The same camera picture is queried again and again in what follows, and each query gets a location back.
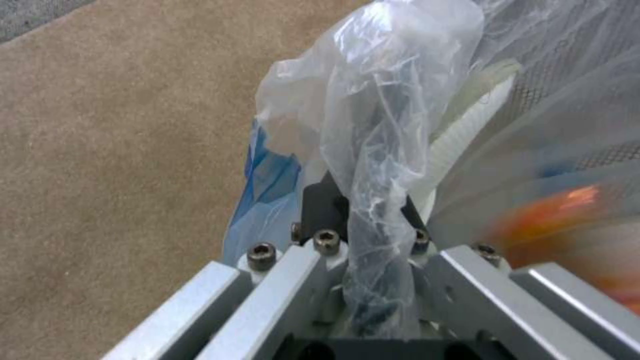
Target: metal frame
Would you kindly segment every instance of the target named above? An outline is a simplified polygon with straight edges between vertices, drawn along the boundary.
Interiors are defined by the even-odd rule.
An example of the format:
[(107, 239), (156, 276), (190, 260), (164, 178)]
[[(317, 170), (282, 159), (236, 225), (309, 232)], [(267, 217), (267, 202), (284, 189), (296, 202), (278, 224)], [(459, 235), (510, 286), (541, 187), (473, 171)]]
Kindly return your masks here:
[(308, 327), (329, 290), (326, 261), (290, 247), (198, 355), (204, 359), (269, 359), (289, 335)]
[(637, 316), (564, 268), (549, 263), (510, 277), (616, 359), (640, 358)]
[(103, 359), (194, 358), (251, 289), (249, 274), (212, 261)]
[(466, 246), (431, 258), (423, 275), (423, 297), (459, 338), (490, 334), (518, 359), (610, 359)]

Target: gray carpet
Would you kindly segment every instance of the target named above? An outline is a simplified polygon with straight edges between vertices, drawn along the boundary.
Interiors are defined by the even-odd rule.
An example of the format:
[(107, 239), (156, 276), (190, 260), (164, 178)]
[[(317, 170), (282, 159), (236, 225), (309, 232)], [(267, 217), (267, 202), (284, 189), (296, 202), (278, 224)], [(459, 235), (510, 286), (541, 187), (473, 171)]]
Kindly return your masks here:
[(0, 43), (91, 2), (93, 0), (0, 0)]

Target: beige carpet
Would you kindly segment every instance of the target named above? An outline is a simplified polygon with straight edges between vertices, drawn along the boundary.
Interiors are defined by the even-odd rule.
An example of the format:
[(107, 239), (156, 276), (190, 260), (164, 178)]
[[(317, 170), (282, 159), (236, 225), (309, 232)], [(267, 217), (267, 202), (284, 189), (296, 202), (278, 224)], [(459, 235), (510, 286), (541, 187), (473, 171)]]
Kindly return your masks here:
[(96, 358), (217, 257), (260, 79), (364, 2), (98, 0), (0, 45), (0, 358)]

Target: screw head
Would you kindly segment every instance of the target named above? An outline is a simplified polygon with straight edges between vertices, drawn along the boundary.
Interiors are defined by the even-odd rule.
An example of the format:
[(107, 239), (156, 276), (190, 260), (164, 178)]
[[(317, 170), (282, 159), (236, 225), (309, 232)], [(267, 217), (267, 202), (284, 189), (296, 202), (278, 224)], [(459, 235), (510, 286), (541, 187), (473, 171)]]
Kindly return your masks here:
[(267, 271), (276, 263), (276, 248), (270, 243), (257, 243), (246, 252), (249, 267), (255, 271)]
[(323, 229), (314, 234), (314, 249), (324, 256), (332, 256), (340, 250), (340, 235), (333, 230)]
[(413, 255), (424, 254), (429, 249), (429, 243), (431, 242), (431, 237), (429, 233), (422, 229), (415, 230), (415, 241), (413, 243), (413, 248), (411, 249), (411, 253)]
[(299, 222), (291, 223), (291, 242), (300, 245), (300, 237), (302, 236), (302, 225)]
[(483, 259), (491, 263), (491, 265), (498, 266), (500, 264), (500, 259), (502, 257), (491, 245), (485, 243), (477, 243), (472, 246), (472, 249), (476, 252), (476, 254), (480, 255)]

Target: clear plastic bag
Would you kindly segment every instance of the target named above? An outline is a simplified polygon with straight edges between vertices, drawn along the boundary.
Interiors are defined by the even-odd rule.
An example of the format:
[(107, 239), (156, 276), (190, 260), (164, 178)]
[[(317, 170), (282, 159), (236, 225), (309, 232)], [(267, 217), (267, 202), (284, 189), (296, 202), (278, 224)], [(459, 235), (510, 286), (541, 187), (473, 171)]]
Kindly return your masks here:
[(639, 94), (635, 47), (494, 134), (439, 191), (429, 223), (438, 244), (482, 241), (511, 211), (584, 186), (607, 189), (598, 220), (637, 214)]
[[(490, 81), (481, 81), (482, 86), (473, 85), (474, 76), (469, 74), (489, 71), (505, 61), (522, 64), (528, 83), (537, 81), (528, 74), (545, 63), (563, 40), (599, 20), (608, 3), (376, 1), (348, 15), (299, 58), (275, 63), (256, 95), (257, 125), (266, 133), (264, 150), (278, 160), (271, 169), (280, 171), (278, 164), (290, 160), (299, 162), (300, 168), (295, 178), (289, 171), (282, 180), (256, 177), (259, 171), (248, 176), (249, 182), (262, 188), (288, 190), (265, 198), (248, 187), (227, 233), (225, 256), (237, 257), (243, 247), (264, 241), (265, 236), (288, 238), (288, 232), (282, 232), (298, 220), (292, 215), (300, 203), (296, 194), (328, 169), (350, 203), (344, 296), (352, 330), (358, 336), (416, 336), (413, 279), (407, 263), (415, 230), (400, 209), (409, 191), (428, 204), (432, 188), (441, 192), (443, 178), (445, 189), (455, 188), (460, 177), (450, 173), (466, 178), (460, 164), (466, 164), (468, 155), (458, 158), (467, 145), (482, 128), (489, 131), (478, 137), (486, 140), (515, 117), (507, 116), (513, 111), (503, 110), (489, 121), (505, 101), (501, 99), (483, 109), (482, 119), (470, 120), (470, 126), (457, 133), (461, 137), (445, 136), (446, 142), (438, 146), (438, 136), (459, 124), (474, 102), (498, 96), (500, 91), (512, 110), (519, 98), (508, 96), (511, 88), (520, 95), (523, 91), (520, 76), (514, 80), (512, 72), (504, 78), (496, 72)], [(549, 93), (544, 95), (579, 75), (547, 79)], [(473, 101), (468, 102), (464, 95), (469, 88), (483, 88), (485, 93), (474, 92)], [(452, 99), (462, 100), (450, 104)], [(453, 114), (451, 119), (443, 117), (446, 113)], [(471, 148), (482, 143), (475, 141)], [(438, 156), (431, 151), (439, 152)], [(430, 163), (432, 159), (444, 162)], [(251, 164), (260, 166), (260, 158), (254, 156)], [(279, 186), (280, 181), (286, 186)], [(448, 191), (438, 196), (434, 226), (442, 238), (455, 236), (445, 230), (455, 220), (446, 217), (447, 211), (457, 209), (446, 206), (455, 201), (457, 195)]]

